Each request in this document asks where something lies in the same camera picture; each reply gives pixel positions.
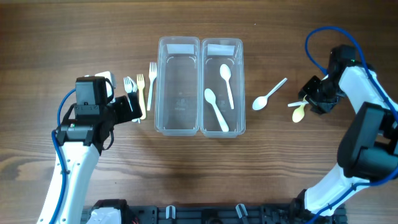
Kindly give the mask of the white spoon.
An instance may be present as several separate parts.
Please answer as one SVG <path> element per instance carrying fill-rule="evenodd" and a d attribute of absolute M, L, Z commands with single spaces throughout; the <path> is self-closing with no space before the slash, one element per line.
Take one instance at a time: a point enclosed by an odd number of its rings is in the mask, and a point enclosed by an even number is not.
<path fill-rule="evenodd" d="M 309 102 L 307 102 L 307 101 L 298 101 L 298 102 L 295 102 L 295 103 L 289 103 L 287 106 L 288 107 L 295 107 L 295 106 L 301 106 L 301 105 L 306 105 L 306 104 L 309 104 Z"/>
<path fill-rule="evenodd" d="M 233 110 L 234 109 L 234 101 L 233 101 L 233 96 L 232 96 L 232 92 L 231 92 L 231 87 L 230 87 L 230 84 L 229 84 L 229 79 L 231 78 L 231 70 L 227 66 L 227 64 L 222 64 L 220 66 L 220 75 L 226 82 L 226 87 L 227 87 L 227 92 L 228 92 L 228 99 L 229 99 L 230 107 Z"/>
<path fill-rule="evenodd" d="M 268 98 L 275 93 L 286 81 L 287 78 L 284 78 L 267 95 L 257 97 L 253 101 L 252 109 L 255 111 L 263 109 L 267 105 Z"/>

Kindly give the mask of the yellow plastic spoon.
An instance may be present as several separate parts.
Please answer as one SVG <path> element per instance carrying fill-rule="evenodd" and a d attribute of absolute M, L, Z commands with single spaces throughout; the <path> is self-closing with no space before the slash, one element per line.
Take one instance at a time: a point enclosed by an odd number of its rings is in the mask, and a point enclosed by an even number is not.
<path fill-rule="evenodd" d="M 304 111 L 304 109 L 305 109 L 305 105 L 301 105 L 301 106 L 298 106 L 298 107 L 294 110 L 294 112 L 293 112 L 293 114 L 292 114 L 292 121 L 293 121 L 293 122 L 298 123 L 298 122 L 300 122 L 300 121 L 303 119 L 303 117 L 305 116 L 305 111 Z"/>

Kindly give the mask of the yellow plastic fork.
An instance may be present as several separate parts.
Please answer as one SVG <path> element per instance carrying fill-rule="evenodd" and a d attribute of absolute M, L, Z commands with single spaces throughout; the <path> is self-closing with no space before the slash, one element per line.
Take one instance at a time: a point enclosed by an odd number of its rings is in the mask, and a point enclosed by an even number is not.
<path fill-rule="evenodd" d="M 146 107 L 144 101 L 144 88 L 145 88 L 145 81 L 143 74 L 137 74 L 137 88 L 139 91 L 139 106 L 141 108 L 142 116 L 141 119 L 146 119 Z"/>

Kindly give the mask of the white plastic fork tall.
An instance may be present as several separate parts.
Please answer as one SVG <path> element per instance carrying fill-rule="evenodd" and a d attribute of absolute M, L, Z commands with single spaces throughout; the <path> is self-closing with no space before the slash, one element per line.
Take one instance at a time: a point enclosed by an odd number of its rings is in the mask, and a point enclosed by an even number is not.
<path fill-rule="evenodd" d="M 157 63 L 151 62 L 149 66 L 149 80 L 150 80 L 150 87 L 149 87 L 149 95 L 147 99 L 147 111 L 150 111 L 152 105 L 152 96 L 153 96 L 153 87 L 155 79 L 157 78 Z"/>

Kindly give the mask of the white spoon crossing diagonal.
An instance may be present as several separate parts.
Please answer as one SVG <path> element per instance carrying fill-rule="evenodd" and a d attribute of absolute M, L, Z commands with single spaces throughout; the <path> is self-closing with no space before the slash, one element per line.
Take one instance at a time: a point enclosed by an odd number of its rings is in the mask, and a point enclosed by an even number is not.
<path fill-rule="evenodd" d="M 219 122 L 220 128 L 222 132 L 228 132 L 229 131 L 229 126 L 227 125 L 223 115 L 221 114 L 221 111 L 219 110 L 218 106 L 216 105 L 216 96 L 214 92 L 206 88 L 204 92 L 205 100 L 213 107 L 216 118 Z"/>

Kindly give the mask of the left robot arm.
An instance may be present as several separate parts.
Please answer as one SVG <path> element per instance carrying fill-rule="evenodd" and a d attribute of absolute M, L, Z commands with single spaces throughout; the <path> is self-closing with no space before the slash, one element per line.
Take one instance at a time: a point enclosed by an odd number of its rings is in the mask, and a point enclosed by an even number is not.
<path fill-rule="evenodd" d="M 109 71 L 77 78 L 71 90 L 76 102 L 57 116 L 52 131 L 56 160 L 39 223 L 80 222 L 91 175 L 106 150 L 104 142 L 114 139 L 115 125 L 142 116 L 136 93 L 116 97 L 115 88 Z"/>

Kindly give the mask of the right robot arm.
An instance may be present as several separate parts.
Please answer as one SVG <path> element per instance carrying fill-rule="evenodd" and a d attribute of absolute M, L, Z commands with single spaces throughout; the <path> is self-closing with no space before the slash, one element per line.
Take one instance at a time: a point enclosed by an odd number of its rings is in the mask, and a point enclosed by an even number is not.
<path fill-rule="evenodd" d="M 355 58 L 355 49 L 331 50 L 327 76 L 312 77 L 299 91 L 317 114 L 329 113 L 347 97 L 356 113 L 340 142 L 337 163 L 318 184 L 301 191 L 290 204 L 290 217 L 313 222 L 328 217 L 362 189 L 397 174 L 397 121 L 390 101 L 369 64 Z"/>

